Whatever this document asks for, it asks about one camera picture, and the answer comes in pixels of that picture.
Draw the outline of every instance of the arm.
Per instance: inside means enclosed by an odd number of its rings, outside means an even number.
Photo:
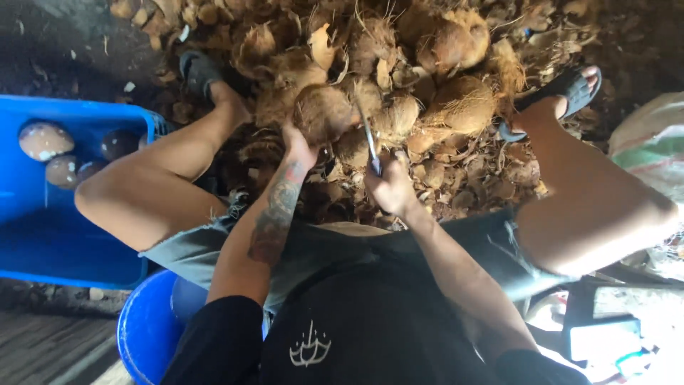
[[[291,123],[283,126],[282,135],[285,157],[221,248],[207,303],[231,295],[251,298],[262,306],[266,300],[271,267],[280,260],[304,177],[318,154]]]
[[[365,183],[382,208],[407,224],[444,296],[486,330],[486,338],[477,341],[485,361],[493,364],[512,349],[537,351],[525,322],[499,284],[420,204],[401,162],[387,164],[382,179],[367,173]]]

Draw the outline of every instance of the hand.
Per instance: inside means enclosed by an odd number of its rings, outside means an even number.
[[[320,148],[309,147],[302,132],[292,124],[291,118],[282,125],[282,139],[285,141],[286,158],[296,159],[306,171],[316,165]]]
[[[408,170],[398,159],[382,162],[382,178],[368,167],[364,181],[366,192],[392,215],[403,219],[409,209],[420,206]]]

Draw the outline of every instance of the blue plastic crate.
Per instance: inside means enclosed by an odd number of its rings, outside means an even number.
[[[0,121],[0,276],[135,288],[147,260],[81,216],[72,191],[47,183],[45,164],[21,151],[18,133],[32,121],[57,123],[87,162],[99,159],[107,132],[129,129],[151,141],[166,130],[163,119],[136,105],[0,95]]]

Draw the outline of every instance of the pile of coconut husks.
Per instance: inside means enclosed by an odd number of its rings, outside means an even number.
[[[392,228],[401,223],[364,192],[369,149],[357,103],[378,152],[408,154],[416,194],[437,219],[535,199],[547,191],[529,143],[503,142],[495,123],[514,113],[516,97],[576,63],[598,30],[586,0],[117,0],[111,11],[169,59],[202,49],[252,81],[254,123],[214,164],[226,192],[258,196],[293,116],[323,146],[298,215]],[[186,125],[209,109],[174,68],[156,74],[167,89],[159,111]]]

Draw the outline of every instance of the person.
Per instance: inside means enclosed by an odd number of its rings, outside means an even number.
[[[538,352],[512,300],[676,228],[676,205],[559,124],[596,94],[595,66],[560,75],[502,128],[504,137],[529,136],[549,197],[440,224],[391,160],[382,177],[366,174],[366,191],[409,230],[383,234],[293,221],[318,150],[291,123],[278,170],[239,219],[235,206],[194,186],[250,115],[207,56],[185,53],[181,72],[214,110],[110,164],[75,197],[84,216],[141,256],[209,289],[164,384],[587,384]],[[262,308],[275,314],[265,340]],[[479,328],[477,350],[464,315]]]

